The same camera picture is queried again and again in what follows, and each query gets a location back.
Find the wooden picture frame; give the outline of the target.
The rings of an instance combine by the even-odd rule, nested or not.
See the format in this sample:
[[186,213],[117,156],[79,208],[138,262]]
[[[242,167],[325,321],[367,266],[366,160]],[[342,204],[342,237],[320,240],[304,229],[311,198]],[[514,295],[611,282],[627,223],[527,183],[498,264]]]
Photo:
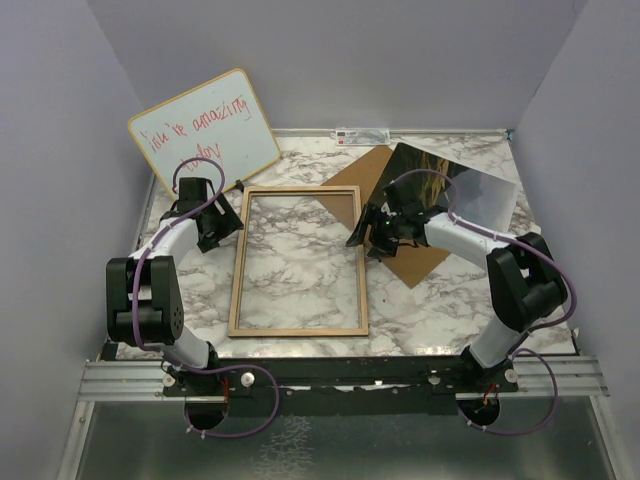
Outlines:
[[361,194],[357,185],[347,186],[248,186],[243,190],[243,204],[240,219],[244,223],[236,248],[235,267],[232,283],[231,305],[227,334],[231,338],[313,338],[313,337],[366,337],[369,335],[368,302],[364,249],[356,248],[356,284],[358,288],[358,326],[356,328],[289,328],[289,329],[241,329],[240,312],[242,287],[246,263],[249,234],[251,201],[254,197],[337,197],[349,196],[352,216],[355,220],[361,211]]

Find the clear acrylic sheet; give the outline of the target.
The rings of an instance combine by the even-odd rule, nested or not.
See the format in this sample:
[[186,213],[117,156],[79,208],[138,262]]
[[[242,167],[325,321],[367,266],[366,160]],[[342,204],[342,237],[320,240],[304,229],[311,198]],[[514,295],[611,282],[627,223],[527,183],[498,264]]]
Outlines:
[[356,248],[353,228],[320,199],[254,197],[251,201],[241,329],[356,328]]

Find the landscape photo print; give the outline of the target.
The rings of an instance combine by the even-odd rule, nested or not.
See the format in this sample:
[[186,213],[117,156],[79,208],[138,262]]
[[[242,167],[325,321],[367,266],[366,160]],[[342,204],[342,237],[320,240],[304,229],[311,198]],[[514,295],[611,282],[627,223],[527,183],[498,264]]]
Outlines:
[[406,143],[395,147],[369,202],[383,206],[383,188],[401,174],[415,169],[437,170],[454,180],[460,194],[455,213],[465,220],[491,230],[505,232],[508,229],[518,197],[515,183]]

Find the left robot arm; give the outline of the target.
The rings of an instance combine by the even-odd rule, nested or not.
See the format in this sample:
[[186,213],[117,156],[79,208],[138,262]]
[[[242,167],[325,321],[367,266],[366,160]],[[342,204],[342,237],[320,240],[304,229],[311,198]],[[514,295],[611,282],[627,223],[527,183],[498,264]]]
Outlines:
[[210,180],[180,179],[178,199],[161,217],[154,236],[129,256],[106,265],[109,339],[159,353],[187,370],[186,382],[195,392],[214,392],[221,380],[217,352],[185,326],[177,267],[191,250],[207,253],[243,228]]

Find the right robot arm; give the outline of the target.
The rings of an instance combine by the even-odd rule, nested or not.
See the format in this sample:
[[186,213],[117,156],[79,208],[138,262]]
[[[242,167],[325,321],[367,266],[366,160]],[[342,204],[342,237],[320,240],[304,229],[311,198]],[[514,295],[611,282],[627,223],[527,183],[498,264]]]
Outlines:
[[368,202],[348,247],[370,244],[368,255],[382,260],[402,246],[445,250],[482,269],[489,281],[494,318],[461,354],[461,383],[481,391],[496,376],[495,368],[575,290],[559,270],[541,235],[516,237],[462,219],[451,207],[427,207],[406,180],[383,189],[384,203]]

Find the brown backing board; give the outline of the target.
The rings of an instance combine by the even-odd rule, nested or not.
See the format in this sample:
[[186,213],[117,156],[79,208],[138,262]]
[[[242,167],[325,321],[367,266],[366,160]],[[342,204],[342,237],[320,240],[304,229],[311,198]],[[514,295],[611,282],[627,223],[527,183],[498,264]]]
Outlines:
[[[360,189],[361,204],[364,205],[373,194],[391,155],[392,149],[388,146],[376,146],[323,183],[323,186],[357,185]],[[356,220],[348,201],[325,198],[320,199],[320,203],[345,226],[354,227]],[[384,258],[381,263],[409,289],[413,289],[448,256],[447,251],[438,248],[401,247],[395,257]]]

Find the whiteboard with red writing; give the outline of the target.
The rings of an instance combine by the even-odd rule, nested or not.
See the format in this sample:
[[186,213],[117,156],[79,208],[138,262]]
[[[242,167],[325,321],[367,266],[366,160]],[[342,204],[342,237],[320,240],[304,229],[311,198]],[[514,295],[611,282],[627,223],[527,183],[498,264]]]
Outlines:
[[172,199],[179,177],[219,179],[209,159],[222,167],[228,190],[281,157],[249,77],[239,68],[132,117],[128,130]]

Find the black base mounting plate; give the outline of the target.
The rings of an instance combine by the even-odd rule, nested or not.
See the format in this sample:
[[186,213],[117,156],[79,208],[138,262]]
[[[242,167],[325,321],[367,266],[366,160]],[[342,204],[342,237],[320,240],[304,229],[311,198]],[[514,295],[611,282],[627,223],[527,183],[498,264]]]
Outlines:
[[168,368],[163,394],[239,417],[427,413],[518,389],[510,361],[486,373],[458,356],[222,359],[221,372]]

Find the aluminium rail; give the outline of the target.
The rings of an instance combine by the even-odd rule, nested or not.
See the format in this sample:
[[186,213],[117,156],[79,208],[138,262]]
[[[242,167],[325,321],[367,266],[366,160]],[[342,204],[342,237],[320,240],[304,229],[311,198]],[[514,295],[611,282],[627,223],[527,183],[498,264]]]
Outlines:
[[[565,397],[594,397],[609,394],[598,360],[582,356],[547,356],[544,362],[530,356],[515,361],[517,390],[499,388],[501,399],[541,398],[553,394]],[[164,372],[158,361],[96,361],[85,364],[77,400],[79,402],[213,402],[217,396],[165,394]]]

